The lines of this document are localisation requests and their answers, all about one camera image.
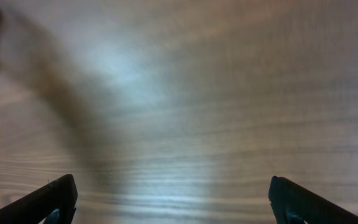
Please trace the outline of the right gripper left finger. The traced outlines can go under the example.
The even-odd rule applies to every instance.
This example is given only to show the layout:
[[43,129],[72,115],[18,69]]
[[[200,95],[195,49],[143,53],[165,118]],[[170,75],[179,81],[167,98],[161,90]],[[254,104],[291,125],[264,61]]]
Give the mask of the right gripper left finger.
[[0,224],[71,224],[78,192],[74,177],[66,174],[0,209]]

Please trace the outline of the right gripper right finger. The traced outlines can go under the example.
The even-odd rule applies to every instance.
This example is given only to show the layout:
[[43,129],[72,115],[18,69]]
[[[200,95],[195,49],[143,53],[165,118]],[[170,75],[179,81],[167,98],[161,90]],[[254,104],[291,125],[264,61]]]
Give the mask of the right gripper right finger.
[[272,177],[268,199],[278,224],[358,224],[357,215],[284,177]]

